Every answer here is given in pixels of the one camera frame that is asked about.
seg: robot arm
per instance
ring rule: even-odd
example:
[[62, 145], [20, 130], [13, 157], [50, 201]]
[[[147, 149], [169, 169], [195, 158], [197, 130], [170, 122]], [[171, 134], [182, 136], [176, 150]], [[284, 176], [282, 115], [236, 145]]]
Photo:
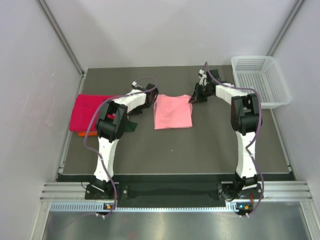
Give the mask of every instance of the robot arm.
[[[210, 71], [220, 79], [217, 70]], [[238, 141], [238, 164], [235, 171], [235, 187], [238, 191], [257, 187], [258, 177], [255, 165], [246, 146], [255, 136], [259, 120], [259, 106], [257, 96], [231, 88], [233, 85], [216, 83], [207, 78], [203, 70], [199, 71], [200, 82], [196, 84], [190, 103], [206, 102], [209, 96], [217, 96], [231, 105], [231, 126]], [[255, 157], [255, 143], [249, 147]]]
[[132, 87], [133, 90], [128, 94], [130, 96], [120, 97], [110, 103], [106, 103], [99, 112], [95, 127], [98, 133], [99, 153], [102, 159], [98, 157], [94, 172], [98, 180], [106, 182], [110, 180], [103, 169], [102, 161], [104, 161], [110, 176], [113, 177], [114, 175], [113, 165], [116, 147], [125, 132], [128, 115], [142, 113], [142, 109], [149, 108], [157, 99], [157, 88], [151, 92], [137, 94], [152, 89], [154, 87], [152, 84], [148, 84], [146, 89], [135, 84]]

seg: magenta cloth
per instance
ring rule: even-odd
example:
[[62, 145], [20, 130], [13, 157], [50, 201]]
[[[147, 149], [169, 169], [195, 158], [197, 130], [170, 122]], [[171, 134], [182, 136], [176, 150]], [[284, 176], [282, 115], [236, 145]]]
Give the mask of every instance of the magenta cloth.
[[[99, 105], [106, 99], [112, 96], [101, 96], [101, 95], [86, 95], [79, 94], [74, 103], [72, 110], [69, 130], [71, 132], [85, 132], [88, 129], [89, 123], [95, 114], [95, 111]], [[96, 116], [90, 131], [96, 131]]]
[[192, 104], [190, 96], [158, 95], [153, 106], [154, 129], [191, 128]]

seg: mesh basket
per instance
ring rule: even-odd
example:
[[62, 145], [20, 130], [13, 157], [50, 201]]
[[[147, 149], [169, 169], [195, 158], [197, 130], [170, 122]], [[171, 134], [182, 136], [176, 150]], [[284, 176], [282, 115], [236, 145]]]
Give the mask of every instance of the mesh basket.
[[235, 56], [231, 64], [235, 85], [257, 90], [263, 109], [273, 109], [291, 102], [285, 79], [272, 56]]

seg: purple cable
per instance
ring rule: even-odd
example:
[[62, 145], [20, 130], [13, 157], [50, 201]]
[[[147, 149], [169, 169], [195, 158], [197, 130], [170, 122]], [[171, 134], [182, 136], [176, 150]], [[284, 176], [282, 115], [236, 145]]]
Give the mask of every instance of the purple cable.
[[[229, 88], [229, 86], [219, 82], [217, 79], [215, 79], [214, 76], [212, 76], [211, 72], [210, 72], [210, 69], [209, 69], [209, 65], [208, 65], [208, 62], [206, 61], [203, 68], [207, 68], [207, 72], [209, 73], [209, 76], [214, 80], [214, 82], [216, 82], [217, 84], [219, 85], [222, 85], [226, 88]], [[255, 130], [255, 135], [252, 139], [252, 141], [245, 147], [246, 151], [249, 153], [251, 159], [252, 159], [252, 162], [253, 162], [253, 165], [255, 167], [255, 170], [258, 172], [258, 174], [260, 175], [260, 178], [261, 178], [261, 194], [260, 194], [260, 197], [259, 197], [259, 200], [257, 202], [257, 204], [255, 205], [255, 207], [253, 208], [252, 212], [250, 212], [248, 214], [248, 217], [251, 216], [256, 210], [257, 208], [259, 207], [260, 203], [261, 203], [261, 200], [263, 198], [263, 195], [264, 195], [264, 192], [265, 192], [265, 180], [264, 180], [264, 176], [262, 175], [262, 172], [260, 171], [259, 169], [259, 166], [257, 165], [256, 163], [256, 160], [255, 158], [252, 156], [252, 153], [251, 151], [249, 150], [249, 147], [254, 144], [254, 142], [257, 140], [257, 137], [258, 135], [260, 134], [260, 129], [261, 129], [261, 123], [262, 123], [262, 107], [261, 107], [261, 101], [260, 101], [260, 96], [259, 96], [259, 93], [253, 89], [253, 88], [249, 88], [249, 87], [237, 87], [237, 86], [232, 86], [231, 87], [232, 89], [236, 89], [236, 90], [247, 90], [247, 91], [252, 91], [255, 93], [255, 95], [257, 96], [257, 101], [258, 101], [258, 108], [259, 108], [259, 119], [258, 119], [258, 126]]]
[[90, 123], [89, 123], [89, 126], [88, 126], [88, 128], [87, 128], [87, 130], [86, 130], [85, 136], [84, 136], [83, 146], [84, 146], [86, 149], [89, 149], [89, 150], [93, 151], [94, 153], [96, 153], [96, 154], [101, 158], [102, 167], [103, 167], [106, 175], [107, 175], [108, 178], [110, 179], [110, 182], [111, 182], [112, 187], [113, 187], [113, 190], [114, 190], [114, 203], [113, 203], [112, 208], [110, 209], [110, 211], [107, 213], [107, 215], [105, 215], [106, 217], [109, 216], [109, 215], [113, 212], [113, 210], [115, 210], [115, 208], [116, 208], [117, 188], [116, 188], [115, 182], [113, 181], [112, 177], [110, 176], [110, 174], [109, 174], [109, 172], [108, 172], [108, 170], [107, 170], [107, 168], [106, 168], [106, 165], [105, 165], [105, 163], [104, 163], [104, 161], [103, 161], [102, 155], [99, 153], [98, 150], [94, 149], [93, 147], [88, 146], [88, 144], [87, 144], [88, 135], [89, 135], [90, 129], [91, 129], [91, 127], [92, 127], [92, 125], [93, 125], [93, 123], [94, 123], [94, 121], [95, 121], [95, 119], [96, 119], [96, 116], [97, 116], [97, 114], [99, 113], [100, 109], [103, 107], [103, 105], [105, 105], [106, 103], [111, 102], [112, 100], [118, 99], [118, 98], [130, 97], [130, 96], [132, 96], [132, 95], [149, 93], [149, 92], [152, 92], [154, 89], [157, 88], [157, 84], [158, 84], [158, 83], [157, 83], [157, 81], [156, 81], [153, 77], [149, 77], [149, 76], [141, 77], [141, 78], [139, 78], [138, 80], [136, 80], [135, 82], [138, 83], [139, 81], [141, 81], [141, 80], [143, 80], [143, 79], [151, 79], [151, 80], [153, 80], [155, 86], [154, 86], [153, 88], [148, 89], [148, 90], [145, 90], [145, 91], [136, 92], [136, 93], [134, 93], [134, 94], [131, 93], [131, 94], [124, 94], [124, 95], [113, 96], [113, 97], [110, 97], [110, 98], [106, 99], [105, 101], [103, 101], [103, 102], [98, 106], [98, 108], [95, 110], [95, 112], [94, 112], [94, 114], [93, 114], [93, 116], [92, 116], [92, 118], [91, 118], [91, 121], [90, 121]]
[[[85, 136], [84, 136], [84, 140], [83, 140], [83, 146], [84, 146], [86, 149], [89, 149], [89, 150], [93, 151], [95, 154], [97, 154], [97, 155], [101, 158], [102, 167], [103, 167], [106, 175], [107, 175], [108, 178], [110, 179], [110, 182], [111, 182], [111, 184], [112, 184], [113, 191], [114, 191], [114, 202], [113, 202], [113, 205], [112, 205], [112, 208], [110, 209], [110, 211], [105, 215], [106, 217], [109, 216], [109, 215], [113, 212], [113, 210], [115, 210], [115, 208], [116, 208], [117, 188], [116, 188], [115, 182], [113, 181], [112, 177], [110, 176], [110, 174], [109, 174], [109, 172], [108, 172], [108, 170], [107, 170], [107, 168], [106, 168], [106, 165], [105, 165], [105, 163], [104, 163], [104, 161], [103, 161], [102, 155], [99, 153], [98, 150], [94, 149], [93, 147], [88, 146], [88, 144], [87, 144], [88, 135], [89, 135], [89, 132], [90, 132], [90, 129], [91, 129], [92, 125], [94, 124], [94, 121], [95, 121], [95, 119], [96, 119], [96, 116], [97, 116], [97, 114], [99, 113], [100, 109], [103, 107], [103, 105], [105, 105], [106, 103], [111, 102], [112, 100], [118, 99], [118, 98], [130, 97], [130, 96], [132, 96], [132, 95], [149, 93], [149, 92], [152, 92], [154, 89], [157, 88], [158, 82], [157, 82], [157, 80], [154, 79], [153, 77], [149, 77], [149, 76], [141, 77], [141, 78], [139, 78], [138, 80], [136, 80], [135, 82], [138, 83], [139, 81], [144, 80], [144, 79], [151, 79], [151, 80], [153, 80], [155, 86], [154, 86], [153, 88], [148, 89], [148, 90], [145, 90], [145, 91], [139, 91], [139, 92], [130, 93], [130, 94], [124, 94], [124, 95], [117, 95], [117, 96], [113, 96], [113, 97], [110, 97], [110, 98], [104, 100], [104, 101], [98, 106], [98, 108], [95, 110], [95, 112], [94, 112], [94, 114], [93, 114], [93, 116], [92, 116], [92, 118], [91, 118], [91, 121], [90, 121], [90, 123], [89, 123], [89, 126], [88, 126], [88, 128], [87, 128], [87, 130], [86, 130], [86, 132], [85, 132]], [[63, 230], [65, 230], [66, 228], [68, 228], [71, 224], [73, 224], [74, 222], [76, 222], [78, 219], [81, 219], [82, 217], [90, 216], [90, 215], [95, 215], [95, 213], [94, 213], [94, 212], [86, 212], [86, 213], [84, 213], [84, 214], [76, 217], [74, 220], [72, 220], [72, 221], [69, 222], [66, 226], [64, 226], [61, 230], [56, 231], [56, 232], [54, 232], [54, 231], [52, 230], [52, 221], [50, 221], [50, 231], [51, 231], [51, 233], [53, 233], [53, 234], [55, 234], [55, 235], [58, 235], [58, 234], [60, 234]]]

